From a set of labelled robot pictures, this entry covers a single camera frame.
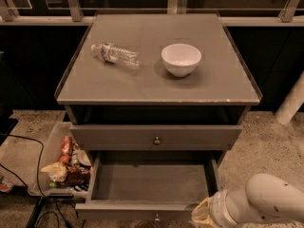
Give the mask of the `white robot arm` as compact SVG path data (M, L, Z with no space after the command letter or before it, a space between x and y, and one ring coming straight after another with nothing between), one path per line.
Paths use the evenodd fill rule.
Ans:
M237 228L247 223L304 222L304 193L270 174L253 175L238 190L222 190L192 212L196 228Z

